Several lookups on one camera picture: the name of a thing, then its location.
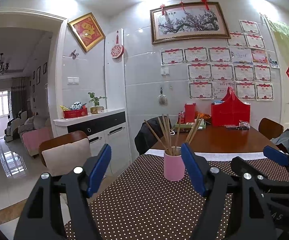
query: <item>potted plant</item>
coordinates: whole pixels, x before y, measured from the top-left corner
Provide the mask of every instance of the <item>potted plant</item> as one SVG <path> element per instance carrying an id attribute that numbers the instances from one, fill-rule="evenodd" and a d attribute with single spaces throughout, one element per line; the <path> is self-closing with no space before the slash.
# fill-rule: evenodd
<path id="1" fill-rule="evenodd" d="M 94 96 L 94 93 L 88 93 L 91 100 L 89 101 L 89 103 L 93 102 L 94 103 L 94 106 L 90 108 L 90 112 L 92 114 L 99 114 L 99 113 L 102 113 L 104 111 L 104 107 L 103 106 L 99 106 L 99 100 L 100 99 L 104 99 L 106 97 L 95 97 Z"/>

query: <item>red tassel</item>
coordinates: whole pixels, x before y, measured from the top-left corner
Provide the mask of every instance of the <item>red tassel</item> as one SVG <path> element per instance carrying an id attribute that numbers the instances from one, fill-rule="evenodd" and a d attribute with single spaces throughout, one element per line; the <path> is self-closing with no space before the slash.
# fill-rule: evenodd
<path id="1" fill-rule="evenodd" d="M 200 2 L 205 3 L 206 9 L 207 9 L 208 11 L 210 10 L 209 7 L 208 7 L 208 4 L 207 4 L 208 0 L 201 0 Z"/>
<path id="2" fill-rule="evenodd" d="M 163 9 L 163 7 L 165 7 L 165 5 L 164 5 L 164 4 L 162 4 L 162 5 L 160 6 L 160 8 L 161 8 L 161 11 L 162 11 L 162 13 L 163 13 L 163 15 L 164 15 L 164 9 Z"/>
<path id="3" fill-rule="evenodd" d="M 181 4 L 181 6 L 182 6 L 184 12 L 186 12 L 186 11 L 185 11 L 185 8 L 184 8 L 184 4 L 185 4 L 185 3 L 181 0 L 180 4 Z"/>

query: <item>pink blanket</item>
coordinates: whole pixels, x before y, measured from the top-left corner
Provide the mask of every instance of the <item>pink blanket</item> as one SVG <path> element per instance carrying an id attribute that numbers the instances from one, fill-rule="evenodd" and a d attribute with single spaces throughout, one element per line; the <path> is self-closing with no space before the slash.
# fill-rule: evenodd
<path id="1" fill-rule="evenodd" d="M 32 130 L 22 135 L 22 142 L 27 148 L 28 152 L 37 150 L 40 143 L 50 140 L 50 131 L 48 127 L 44 127 L 38 130 Z"/>

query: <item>polka dot tablecloth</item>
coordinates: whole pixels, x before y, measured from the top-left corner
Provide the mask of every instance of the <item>polka dot tablecloth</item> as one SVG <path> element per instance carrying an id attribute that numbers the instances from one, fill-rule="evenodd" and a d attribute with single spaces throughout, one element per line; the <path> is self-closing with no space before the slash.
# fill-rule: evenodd
<path id="1" fill-rule="evenodd" d="M 289 173 L 269 159 L 248 161 L 269 179 L 289 181 Z M 234 175 L 230 162 L 209 162 Z M 217 239 L 223 239 L 230 215 L 226 196 Z M 191 185 L 187 172 L 176 182 L 163 176 L 163 157 L 141 155 L 91 204 L 90 210 L 104 240 L 187 240 L 197 224 L 205 199 Z M 71 221 L 67 239 L 74 240 Z"/>

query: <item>gold picture frame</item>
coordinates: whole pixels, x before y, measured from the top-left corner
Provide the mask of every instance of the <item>gold picture frame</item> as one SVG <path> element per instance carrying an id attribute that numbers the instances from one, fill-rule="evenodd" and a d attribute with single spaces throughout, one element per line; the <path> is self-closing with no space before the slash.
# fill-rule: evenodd
<path id="1" fill-rule="evenodd" d="M 68 23 L 85 52 L 105 38 L 92 13 L 87 13 Z"/>
<path id="2" fill-rule="evenodd" d="M 152 44 L 197 38 L 230 39 L 218 2 L 174 4 L 150 10 Z"/>

